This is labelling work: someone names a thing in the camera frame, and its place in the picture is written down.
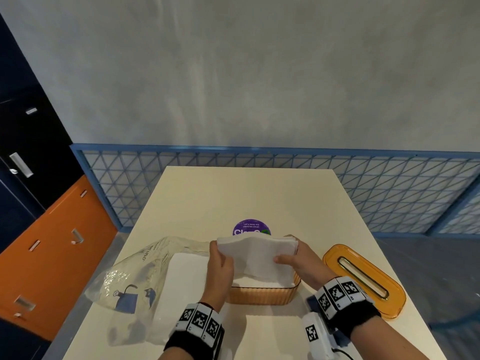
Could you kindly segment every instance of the round purple sticker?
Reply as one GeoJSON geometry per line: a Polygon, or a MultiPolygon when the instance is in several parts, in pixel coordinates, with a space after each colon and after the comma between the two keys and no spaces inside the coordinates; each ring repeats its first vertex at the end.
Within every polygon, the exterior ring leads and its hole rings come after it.
{"type": "Polygon", "coordinates": [[[240,235],[244,232],[263,232],[264,234],[272,235],[268,226],[262,221],[254,220],[249,218],[248,220],[243,220],[238,222],[233,228],[233,235],[240,235]]]}

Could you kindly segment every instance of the table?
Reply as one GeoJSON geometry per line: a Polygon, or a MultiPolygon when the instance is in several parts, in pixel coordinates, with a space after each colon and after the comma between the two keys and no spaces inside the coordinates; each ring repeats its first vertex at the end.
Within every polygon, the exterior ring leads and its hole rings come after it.
{"type": "MultiPolygon", "coordinates": [[[[266,223],[273,236],[293,234],[320,256],[345,244],[400,282],[333,170],[235,167],[165,169],[117,262],[164,236],[210,241],[230,236],[248,218],[266,223]]],[[[224,326],[226,357],[307,359],[301,325],[302,300],[314,291],[302,284],[287,306],[235,306],[224,326]]],[[[157,360],[162,346],[142,343],[110,347],[106,333],[112,312],[92,305],[64,360],[157,360]]],[[[446,359],[407,295],[393,328],[432,360],[446,359]]],[[[354,359],[358,352],[346,350],[354,359]]]]}

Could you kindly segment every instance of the gray floor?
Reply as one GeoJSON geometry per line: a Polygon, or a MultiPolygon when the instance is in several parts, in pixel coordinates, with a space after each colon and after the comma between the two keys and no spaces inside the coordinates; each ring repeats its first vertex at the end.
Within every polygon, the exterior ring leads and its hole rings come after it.
{"type": "MultiPolygon", "coordinates": [[[[128,234],[117,234],[92,278],[115,262],[127,238],[128,234]]],[[[480,308],[480,240],[395,238],[377,242],[425,322],[454,320],[480,308]]],[[[90,306],[85,296],[78,299],[43,360],[62,360],[90,306]]],[[[479,324],[433,335],[448,360],[478,358],[479,324]]]]}

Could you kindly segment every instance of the tissue box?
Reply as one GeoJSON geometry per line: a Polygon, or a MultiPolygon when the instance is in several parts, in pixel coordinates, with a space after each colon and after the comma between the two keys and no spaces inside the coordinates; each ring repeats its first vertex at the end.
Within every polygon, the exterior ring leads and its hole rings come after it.
{"type": "Polygon", "coordinates": [[[301,279],[294,274],[293,286],[290,288],[253,288],[233,286],[226,301],[231,304],[255,304],[283,306],[289,304],[299,288],[301,279]]]}

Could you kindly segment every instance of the translucent orange lid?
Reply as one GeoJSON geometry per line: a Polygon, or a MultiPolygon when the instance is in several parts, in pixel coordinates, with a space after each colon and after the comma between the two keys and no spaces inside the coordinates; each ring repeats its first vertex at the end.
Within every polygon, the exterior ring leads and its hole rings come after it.
{"type": "Polygon", "coordinates": [[[323,256],[323,262],[339,276],[355,279],[375,301],[375,307],[384,319],[396,318],[407,296],[402,286],[362,255],[346,245],[333,245],[323,256]]]}

